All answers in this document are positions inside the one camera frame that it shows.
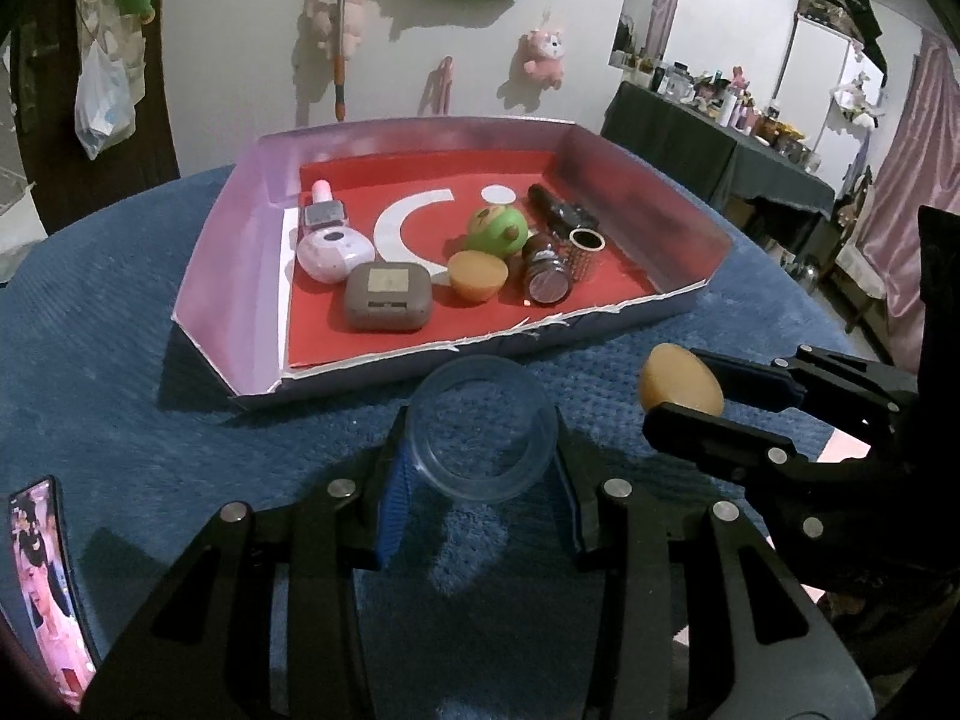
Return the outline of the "tan egg shaped object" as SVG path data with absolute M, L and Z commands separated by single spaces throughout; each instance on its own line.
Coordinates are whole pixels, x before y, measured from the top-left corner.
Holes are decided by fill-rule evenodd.
M 641 367 L 638 398 L 644 411 L 663 403 L 683 406 L 709 416 L 721 416 L 724 395 L 715 374 L 692 351 L 661 343 Z

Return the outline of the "clear plastic cup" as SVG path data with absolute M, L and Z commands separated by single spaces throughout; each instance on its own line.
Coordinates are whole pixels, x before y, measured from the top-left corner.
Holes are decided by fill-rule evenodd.
M 423 483 L 449 499 L 500 504 L 539 483 L 556 439 L 555 405 L 527 369 L 466 356 L 416 387 L 402 454 Z

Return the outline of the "dark brown round-capped bottle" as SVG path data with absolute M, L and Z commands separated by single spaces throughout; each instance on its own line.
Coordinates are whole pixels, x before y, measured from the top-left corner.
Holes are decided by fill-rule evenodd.
M 535 232 L 523 247 L 524 294 L 537 305 L 555 305 L 571 293 L 573 280 L 553 239 Z

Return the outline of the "tan round cake half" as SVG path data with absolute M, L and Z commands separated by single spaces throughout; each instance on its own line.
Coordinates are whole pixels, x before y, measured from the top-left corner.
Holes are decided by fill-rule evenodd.
M 448 261 L 448 280 L 464 301 L 483 304 L 500 293 L 509 278 L 501 259 L 480 250 L 460 250 Z

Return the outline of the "green capybara squishy toy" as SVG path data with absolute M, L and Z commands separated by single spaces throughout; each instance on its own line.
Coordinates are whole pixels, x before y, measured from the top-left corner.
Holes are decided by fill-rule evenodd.
M 485 205 L 470 216 L 464 247 L 506 260 L 523 250 L 528 237 L 521 210 L 512 205 Z

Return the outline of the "grey square earbud case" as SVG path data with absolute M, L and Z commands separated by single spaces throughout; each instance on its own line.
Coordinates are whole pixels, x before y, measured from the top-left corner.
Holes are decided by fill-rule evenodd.
M 350 273 L 343 298 L 348 327 L 358 332 L 415 332 L 433 313 L 430 272 L 418 263 L 371 262 Z

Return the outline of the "white pink round device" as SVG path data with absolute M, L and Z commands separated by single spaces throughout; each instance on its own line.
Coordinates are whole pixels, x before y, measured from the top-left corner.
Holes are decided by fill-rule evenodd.
M 357 266 L 376 258 L 370 239 L 352 227 L 316 229 L 302 236 L 296 260 L 309 278 L 322 284 L 345 281 Z

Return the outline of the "rhinestone black cylinder holder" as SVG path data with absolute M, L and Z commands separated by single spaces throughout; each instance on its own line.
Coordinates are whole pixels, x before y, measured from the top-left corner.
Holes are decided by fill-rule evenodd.
M 575 227 L 569 231 L 566 265 L 575 283 L 590 277 L 606 247 L 607 241 L 596 229 Z

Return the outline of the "smartphone with lit screen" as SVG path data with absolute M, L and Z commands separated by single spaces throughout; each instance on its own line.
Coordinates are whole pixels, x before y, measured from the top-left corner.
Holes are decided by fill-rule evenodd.
M 8 510 L 14 568 L 32 635 L 60 699 L 78 712 L 98 658 L 68 572 L 57 481 L 46 476 L 14 493 Z

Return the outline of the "black nail polish bottle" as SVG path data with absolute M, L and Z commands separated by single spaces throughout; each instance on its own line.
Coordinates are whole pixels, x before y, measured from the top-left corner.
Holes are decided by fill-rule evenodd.
M 527 201 L 540 220 L 547 223 L 557 238 L 566 239 L 574 229 L 597 231 L 599 222 L 583 205 L 565 202 L 544 184 L 532 184 L 527 189 Z

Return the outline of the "blue fuzzy table cover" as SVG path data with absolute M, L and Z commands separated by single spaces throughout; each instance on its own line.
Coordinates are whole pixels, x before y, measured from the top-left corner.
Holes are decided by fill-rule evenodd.
M 2 488 L 59 481 L 68 564 L 106 653 L 218 507 L 299 499 L 381 442 L 408 383 L 240 410 L 172 325 L 221 169 L 122 200 L 53 234 L 2 293 Z M 768 362 L 848 351 L 835 317 L 748 239 L 681 316 L 527 356 L 566 424 L 661 499 L 727 496 L 641 434 L 636 379 L 656 344 Z M 457 504 L 420 489 L 402 548 L 358 579 L 384 718 L 574 718 L 602 582 L 563 553 L 544 489 Z

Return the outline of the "pink red cardboard tray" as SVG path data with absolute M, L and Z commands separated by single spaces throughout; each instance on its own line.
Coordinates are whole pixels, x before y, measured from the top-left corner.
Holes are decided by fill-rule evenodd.
M 296 260 L 316 182 L 384 262 L 423 266 L 431 319 L 415 332 L 357 332 L 345 291 Z M 526 210 L 543 185 L 596 218 L 604 238 L 584 280 L 544 307 L 511 277 L 469 304 L 449 260 L 477 211 Z M 731 252 L 704 206 L 636 156 L 571 122 L 423 117 L 302 128 L 259 138 L 206 216 L 174 322 L 245 403 L 347 392 L 421 376 L 464 353 L 516 356 L 638 327 L 688 309 Z

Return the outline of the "pink nail polish bottle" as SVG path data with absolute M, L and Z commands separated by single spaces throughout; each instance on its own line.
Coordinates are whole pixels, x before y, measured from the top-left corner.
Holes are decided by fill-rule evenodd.
M 334 197 L 331 184 L 319 179 L 306 193 L 306 200 L 299 210 L 299 227 L 302 232 L 313 232 L 327 227 L 347 226 L 347 207 Z

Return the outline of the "pink plush hamster toy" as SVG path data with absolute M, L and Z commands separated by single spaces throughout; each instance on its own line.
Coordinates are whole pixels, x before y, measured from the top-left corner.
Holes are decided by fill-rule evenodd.
M 544 88 L 560 89 L 565 54 L 565 41 L 558 29 L 533 29 L 524 36 L 524 73 Z

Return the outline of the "pink plush pig toy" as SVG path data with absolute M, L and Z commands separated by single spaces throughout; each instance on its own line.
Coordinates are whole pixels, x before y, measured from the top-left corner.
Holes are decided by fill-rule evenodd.
M 308 18 L 314 43 L 329 59 L 342 55 L 350 60 L 363 43 L 364 21 L 368 0 L 306 0 L 304 15 Z

